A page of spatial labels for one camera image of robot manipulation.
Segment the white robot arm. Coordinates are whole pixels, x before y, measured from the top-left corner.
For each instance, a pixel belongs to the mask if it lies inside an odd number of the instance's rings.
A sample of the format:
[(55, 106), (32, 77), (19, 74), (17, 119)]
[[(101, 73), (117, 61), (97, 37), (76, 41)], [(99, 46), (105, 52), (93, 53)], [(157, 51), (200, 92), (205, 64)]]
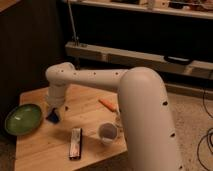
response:
[(46, 101), (59, 108), (71, 84), (117, 94), (133, 171), (185, 171), (165, 84), (147, 67), (77, 70), (69, 63), (48, 67)]

